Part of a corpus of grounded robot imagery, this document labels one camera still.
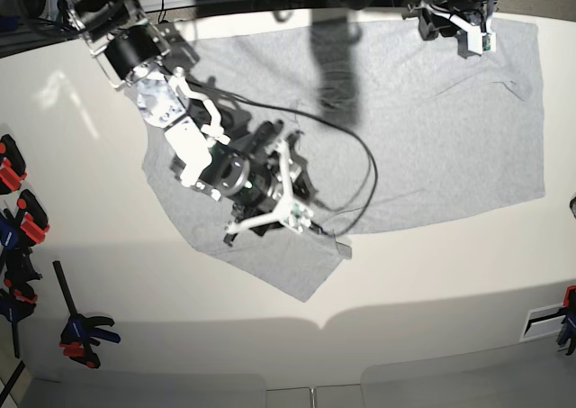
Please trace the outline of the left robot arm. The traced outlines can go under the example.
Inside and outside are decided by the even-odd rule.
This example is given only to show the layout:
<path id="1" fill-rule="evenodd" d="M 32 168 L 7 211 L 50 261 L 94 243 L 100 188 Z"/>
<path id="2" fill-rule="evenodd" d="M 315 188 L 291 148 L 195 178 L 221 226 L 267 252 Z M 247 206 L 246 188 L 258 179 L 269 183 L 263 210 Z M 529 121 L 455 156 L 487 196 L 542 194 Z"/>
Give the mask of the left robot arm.
<path id="1" fill-rule="evenodd" d="M 463 57 L 481 56 L 497 49 L 492 30 L 498 0 L 418 0 L 408 6 L 418 18 L 418 33 L 423 41 L 455 37 Z"/>

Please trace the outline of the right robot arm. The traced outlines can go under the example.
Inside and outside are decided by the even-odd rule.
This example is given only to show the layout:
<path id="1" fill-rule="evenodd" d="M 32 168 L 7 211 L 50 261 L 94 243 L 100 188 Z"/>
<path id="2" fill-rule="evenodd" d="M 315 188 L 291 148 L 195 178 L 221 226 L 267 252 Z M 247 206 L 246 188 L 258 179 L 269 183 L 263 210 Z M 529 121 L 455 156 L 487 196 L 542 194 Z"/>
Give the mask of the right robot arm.
<path id="1" fill-rule="evenodd" d="M 145 123 L 163 132 L 179 183 L 232 203 L 227 244 L 244 231 L 323 232 L 313 221 L 307 162 L 294 150 L 297 131 L 284 135 L 283 122 L 276 121 L 236 135 L 182 67 L 167 68 L 167 32 L 148 19 L 139 0 L 64 2 L 67 22 L 112 85 L 124 90 Z"/>

